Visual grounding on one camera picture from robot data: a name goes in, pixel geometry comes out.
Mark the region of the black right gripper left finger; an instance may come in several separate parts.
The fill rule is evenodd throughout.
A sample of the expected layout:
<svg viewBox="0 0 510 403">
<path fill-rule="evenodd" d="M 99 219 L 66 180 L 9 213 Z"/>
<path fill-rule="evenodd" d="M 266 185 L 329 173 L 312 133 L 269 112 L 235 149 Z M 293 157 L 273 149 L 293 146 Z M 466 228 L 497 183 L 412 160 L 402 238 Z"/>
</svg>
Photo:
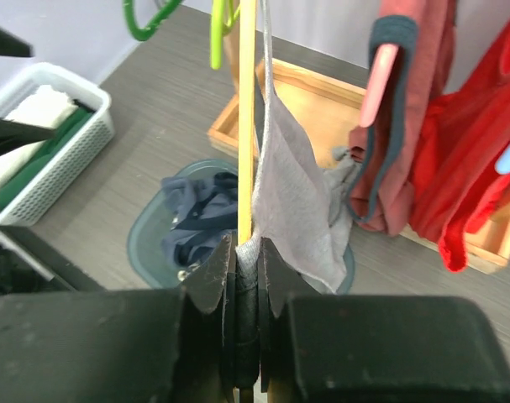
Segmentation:
<svg viewBox="0 0 510 403">
<path fill-rule="evenodd" d="M 185 300 L 171 402 L 234 401 L 235 235 L 181 284 Z"/>
</svg>

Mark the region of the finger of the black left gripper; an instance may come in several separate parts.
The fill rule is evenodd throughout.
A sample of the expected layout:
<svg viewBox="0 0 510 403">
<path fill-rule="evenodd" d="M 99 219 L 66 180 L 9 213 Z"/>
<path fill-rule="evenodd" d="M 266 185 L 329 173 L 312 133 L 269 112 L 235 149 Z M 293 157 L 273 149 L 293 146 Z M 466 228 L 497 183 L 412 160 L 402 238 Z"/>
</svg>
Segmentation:
<svg viewBox="0 0 510 403">
<path fill-rule="evenodd" d="M 55 137 L 55 130 L 0 118 L 0 156 L 19 147 Z"/>
<path fill-rule="evenodd" d="M 31 58 L 34 51 L 29 43 L 0 27 L 0 56 Z"/>
</svg>

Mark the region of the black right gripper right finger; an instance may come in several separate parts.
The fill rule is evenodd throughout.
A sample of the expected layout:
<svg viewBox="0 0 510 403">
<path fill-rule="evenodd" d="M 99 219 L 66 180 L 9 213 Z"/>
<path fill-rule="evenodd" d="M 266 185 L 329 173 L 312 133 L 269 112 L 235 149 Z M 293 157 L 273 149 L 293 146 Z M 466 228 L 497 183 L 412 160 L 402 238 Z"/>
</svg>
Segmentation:
<svg viewBox="0 0 510 403">
<path fill-rule="evenodd" d="M 317 291 L 282 258 L 269 238 L 261 239 L 256 268 L 261 390 L 269 402 L 320 402 L 321 393 L 309 390 L 297 373 L 293 321 L 287 312 L 290 298 L 314 296 Z"/>
</svg>

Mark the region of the grey tank top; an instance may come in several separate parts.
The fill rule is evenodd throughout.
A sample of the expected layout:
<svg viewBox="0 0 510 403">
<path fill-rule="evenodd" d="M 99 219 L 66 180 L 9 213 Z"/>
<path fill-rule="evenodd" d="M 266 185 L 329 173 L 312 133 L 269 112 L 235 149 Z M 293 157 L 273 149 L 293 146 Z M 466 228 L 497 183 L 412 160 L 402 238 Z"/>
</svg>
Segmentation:
<svg viewBox="0 0 510 403">
<path fill-rule="evenodd" d="M 260 5 L 265 75 L 255 85 L 255 128 L 261 156 L 253 191 L 253 234 L 236 249 L 240 271 L 255 280 L 261 240 L 268 238 L 316 291 L 344 294 L 355 265 L 349 246 L 352 218 L 343 198 L 355 166 L 349 160 L 333 170 L 317 165 L 305 130 L 276 93 L 270 8 L 267 1 Z"/>
</svg>

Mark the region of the navy blue tank top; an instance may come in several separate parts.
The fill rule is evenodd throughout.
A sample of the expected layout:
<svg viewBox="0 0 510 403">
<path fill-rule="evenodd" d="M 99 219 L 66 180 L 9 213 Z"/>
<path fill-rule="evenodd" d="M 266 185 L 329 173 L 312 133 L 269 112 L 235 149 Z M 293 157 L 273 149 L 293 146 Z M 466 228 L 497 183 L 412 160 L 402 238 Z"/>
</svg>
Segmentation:
<svg viewBox="0 0 510 403">
<path fill-rule="evenodd" d="M 173 215 L 161 247 L 169 263 L 189 270 L 204 263 L 222 237 L 237 229 L 238 178 L 221 171 L 196 180 L 169 177 L 161 184 Z"/>
</svg>

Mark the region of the dark green hanger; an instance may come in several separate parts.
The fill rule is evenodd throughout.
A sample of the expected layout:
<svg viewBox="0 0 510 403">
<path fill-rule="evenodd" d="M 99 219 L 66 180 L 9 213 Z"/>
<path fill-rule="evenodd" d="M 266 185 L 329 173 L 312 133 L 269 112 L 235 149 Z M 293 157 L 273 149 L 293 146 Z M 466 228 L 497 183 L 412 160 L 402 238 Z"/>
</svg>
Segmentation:
<svg viewBox="0 0 510 403">
<path fill-rule="evenodd" d="M 182 0 L 158 1 L 156 14 L 150 18 L 146 25 L 139 26 L 134 0 L 123 0 L 124 18 L 132 37 L 139 42 L 145 42 L 150 39 L 161 23 L 168 19 L 181 3 Z"/>
</svg>

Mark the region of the pink tank top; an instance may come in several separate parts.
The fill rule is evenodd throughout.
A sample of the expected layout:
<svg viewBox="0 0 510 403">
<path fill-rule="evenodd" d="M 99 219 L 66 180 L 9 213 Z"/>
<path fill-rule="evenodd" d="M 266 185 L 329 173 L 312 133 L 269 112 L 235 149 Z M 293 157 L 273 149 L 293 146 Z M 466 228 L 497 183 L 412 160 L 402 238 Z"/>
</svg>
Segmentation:
<svg viewBox="0 0 510 403">
<path fill-rule="evenodd" d="M 362 166 L 346 203 L 364 229 L 398 235 L 410 217 L 409 178 L 429 102 L 450 75 L 455 49 L 456 1 L 384 1 L 369 38 L 369 66 L 385 44 L 397 47 L 372 125 L 349 134 Z"/>
</svg>

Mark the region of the lime green hanger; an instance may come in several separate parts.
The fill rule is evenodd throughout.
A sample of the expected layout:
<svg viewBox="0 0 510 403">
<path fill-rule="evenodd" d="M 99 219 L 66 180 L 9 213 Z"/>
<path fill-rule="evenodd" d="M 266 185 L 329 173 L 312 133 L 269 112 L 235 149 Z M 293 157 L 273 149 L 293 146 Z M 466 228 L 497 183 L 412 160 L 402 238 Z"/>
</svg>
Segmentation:
<svg viewBox="0 0 510 403">
<path fill-rule="evenodd" d="M 223 61 L 223 41 L 239 18 L 239 1 L 213 0 L 210 18 L 210 66 L 219 70 Z"/>
</svg>

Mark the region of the pink hanger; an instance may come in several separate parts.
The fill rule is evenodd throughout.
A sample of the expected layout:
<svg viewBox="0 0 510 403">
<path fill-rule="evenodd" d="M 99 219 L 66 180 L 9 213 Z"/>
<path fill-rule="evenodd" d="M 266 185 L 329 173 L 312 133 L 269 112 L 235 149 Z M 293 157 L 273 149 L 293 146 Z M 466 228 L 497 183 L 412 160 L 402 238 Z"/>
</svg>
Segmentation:
<svg viewBox="0 0 510 403">
<path fill-rule="evenodd" d="M 396 44 L 382 44 L 376 50 L 360 110 L 359 125 L 362 128 L 370 127 L 376 120 L 398 51 Z"/>
</svg>

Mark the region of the yellow hanger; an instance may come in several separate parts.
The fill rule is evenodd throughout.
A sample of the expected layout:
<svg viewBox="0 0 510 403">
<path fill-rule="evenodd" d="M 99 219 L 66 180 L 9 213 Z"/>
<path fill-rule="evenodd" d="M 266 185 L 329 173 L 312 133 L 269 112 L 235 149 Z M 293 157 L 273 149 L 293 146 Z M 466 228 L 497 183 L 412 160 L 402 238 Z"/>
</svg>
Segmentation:
<svg viewBox="0 0 510 403">
<path fill-rule="evenodd" d="M 252 233 L 256 0 L 240 2 L 238 119 L 238 245 Z"/>
</svg>

